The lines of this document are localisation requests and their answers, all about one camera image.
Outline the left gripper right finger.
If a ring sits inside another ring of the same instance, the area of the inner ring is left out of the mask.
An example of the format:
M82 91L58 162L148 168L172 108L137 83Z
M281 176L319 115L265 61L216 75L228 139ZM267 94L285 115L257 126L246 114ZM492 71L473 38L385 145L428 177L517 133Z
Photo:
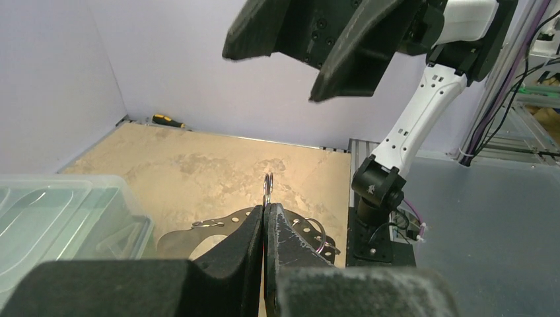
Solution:
M268 316L459 316L437 273L416 267L338 268L295 232L280 203L264 211Z

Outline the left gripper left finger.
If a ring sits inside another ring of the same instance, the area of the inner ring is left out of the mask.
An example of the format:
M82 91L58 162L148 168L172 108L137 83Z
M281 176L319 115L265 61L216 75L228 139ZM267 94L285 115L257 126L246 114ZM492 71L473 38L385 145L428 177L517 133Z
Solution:
M191 261L56 261L17 285L2 316L257 316L263 207Z

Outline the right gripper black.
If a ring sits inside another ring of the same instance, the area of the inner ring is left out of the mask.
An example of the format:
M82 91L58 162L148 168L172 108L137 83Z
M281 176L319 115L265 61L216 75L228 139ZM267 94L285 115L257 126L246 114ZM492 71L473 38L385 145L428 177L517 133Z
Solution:
M270 56L274 49L320 69L309 100L372 96L396 52L420 55L442 28L442 1L247 0L222 57Z

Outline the metal key organizer plate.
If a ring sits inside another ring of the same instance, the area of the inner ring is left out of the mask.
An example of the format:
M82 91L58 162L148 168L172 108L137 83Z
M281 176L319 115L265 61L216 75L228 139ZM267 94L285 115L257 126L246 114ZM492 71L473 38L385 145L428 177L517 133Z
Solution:
M157 255L161 258L192 257L201 243L209 242L215 246L239 229L251 211L251 207L240 209L221 218L196 221L192 223L190 229L168 232L157 243ZM326 234L325 228L319 221L287 209L285 216L295 232L315 248L324 259L331 264L335 263L341 251L336 247L335 240Z

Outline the metal split keyring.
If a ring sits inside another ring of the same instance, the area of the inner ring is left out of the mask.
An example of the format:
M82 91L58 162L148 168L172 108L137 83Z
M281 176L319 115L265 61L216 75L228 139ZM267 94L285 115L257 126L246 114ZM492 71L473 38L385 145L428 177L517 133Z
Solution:
M262 205L267 207L271 202L271 194L273 192L273 173L267 173L263 181L263 195L262 195Z

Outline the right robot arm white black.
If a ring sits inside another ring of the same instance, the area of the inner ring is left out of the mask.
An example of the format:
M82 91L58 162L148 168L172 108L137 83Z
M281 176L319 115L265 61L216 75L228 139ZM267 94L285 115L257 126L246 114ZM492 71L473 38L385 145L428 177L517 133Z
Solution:
M311 102L371 97L393 56L424 55L426 67L404 111L354 174L357 214L388 222L405 177L444 110L494 66L516 1L247 1L222 56L240 61L281 53L319 71Z

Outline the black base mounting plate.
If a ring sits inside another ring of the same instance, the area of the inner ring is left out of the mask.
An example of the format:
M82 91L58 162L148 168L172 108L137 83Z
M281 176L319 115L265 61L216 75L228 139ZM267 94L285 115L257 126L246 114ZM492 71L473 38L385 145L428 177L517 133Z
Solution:
M362 221L361 215L380 215L383 220L375 225ZM388 213L371 209L358 194L351 194L347 222L345 265L347 267L408 266L415 267L413 246L397 242L392 230L397 225Z

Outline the yellow black screwdriver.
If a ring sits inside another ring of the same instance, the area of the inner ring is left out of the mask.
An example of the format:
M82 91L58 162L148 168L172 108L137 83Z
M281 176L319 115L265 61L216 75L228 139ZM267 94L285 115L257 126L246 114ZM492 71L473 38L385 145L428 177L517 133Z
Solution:
M152 116L152 122L158 125L165 125L170 127L185 128L186 125L182 122L178 122L168 116L162 114L154 114Z

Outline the clear plastic storage box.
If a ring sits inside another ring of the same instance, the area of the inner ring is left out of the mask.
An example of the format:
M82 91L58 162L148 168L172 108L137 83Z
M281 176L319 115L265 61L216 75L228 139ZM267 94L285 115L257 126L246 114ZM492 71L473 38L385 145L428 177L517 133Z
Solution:
M155 223L111 175L1 175L1 303L42 262L156 255Z

